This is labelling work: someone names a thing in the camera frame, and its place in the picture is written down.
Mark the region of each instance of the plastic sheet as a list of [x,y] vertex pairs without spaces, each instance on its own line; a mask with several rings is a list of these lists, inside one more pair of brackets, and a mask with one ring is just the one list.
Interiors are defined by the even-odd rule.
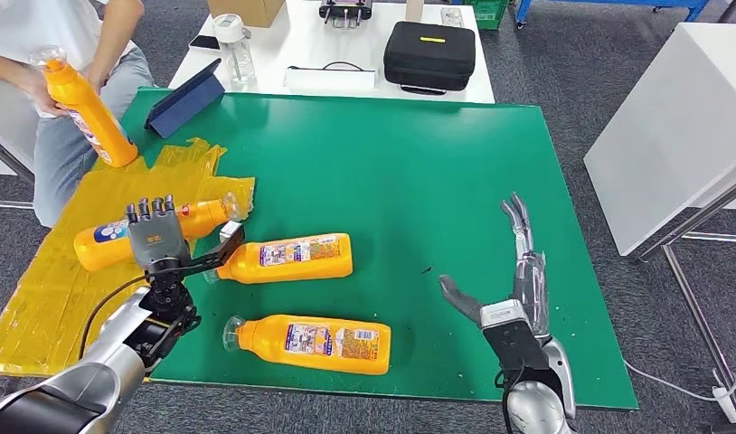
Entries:
[[[79,231],[120,219],[127,203],[167,193],[177,203],[188,203],[231,191],[248,215],[254,178],[214,176],[224,149],[199,138],[190,142],[164,146],[151,169],[139,157],[119,169],[97,162],[83,177],[0,316],[0,375],[53,375],[73,364],[91,309],[117,285],[141,274],[132,261],[89,273],[72,247]],[[99,311],[89,342],[136,288],[127,288]]]

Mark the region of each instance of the cardboard box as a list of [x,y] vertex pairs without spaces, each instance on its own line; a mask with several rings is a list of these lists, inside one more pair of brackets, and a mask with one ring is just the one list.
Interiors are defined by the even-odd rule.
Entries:
[[207,0],[211,16],[238,14],[243,25],[270,27],[286,0]]

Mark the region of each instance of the bottle label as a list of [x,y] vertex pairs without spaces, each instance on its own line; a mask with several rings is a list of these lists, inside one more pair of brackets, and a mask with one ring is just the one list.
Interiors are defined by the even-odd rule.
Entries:
[[333,339],[328,327],[289,324],[286,334],[286,351],[295,354],[331,355]]
[[336,236],[313,237],[286,244],[261,246],[259,264],[262,267],[291,262],[335,258],[341,253]]
[[349,359],[376,360],[379,357],[379,332],[340,328],[336,332],[336,351]]
[[94,148],[94,151],[96,151],[103,160],[105,160],[107,163],[110,163],[112,159],[109,157],[107,151],[102,148],[101,143],[99,142],[97,137],[94,136],[94,133],[91,132],[89,126],[86,125],[86,121],[83,120],[83,117],[80,115],[80,113],[70,108],[66,108],[66,110],[67,114],[72,119],[72,122],[74,122],[75,126],[78,127],[81,133],[83,133],[83,136],[85,136],[86,140],[89,141],[89,144],[91,145],[91,147]]
[[128,220],[120,220],[99,226],[94,230],[94,241],[105,242],[123,238],[128,232]]
[[340,328],[333,336],[328,327],[292,323],[288,325],[285,349],[293,354],[376,360],[379,357],[379,332]]

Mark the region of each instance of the white shirt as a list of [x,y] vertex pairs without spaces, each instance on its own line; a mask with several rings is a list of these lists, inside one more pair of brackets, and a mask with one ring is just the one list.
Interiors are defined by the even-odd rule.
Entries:
[[[108,0],[97,0],[106,4]],[[77,71],[94,58],[101,20],[89,0],[0,0],[0,56],[28,63],[42,45],[58,45]],[[131,41],[123,55],[136,47]]]

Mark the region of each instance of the person's hand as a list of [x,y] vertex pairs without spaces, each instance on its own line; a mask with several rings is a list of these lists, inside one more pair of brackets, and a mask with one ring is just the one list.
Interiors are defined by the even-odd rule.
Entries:
[[39,71],[27,69],[20,87],[30,96],[38,109],[54,116],[67,116],[64,108],[49,95],[46,79]]
[[89,84],[91,85],[91,88],[94,89],[95,92],[97,92],[97,95],[101,92],[102,88],[105,84],[107,84],[107,80],[109,79],[109,71],[97,71],[96,64],[92,63],[89,66],[89,74],[87,79],[89,80]]

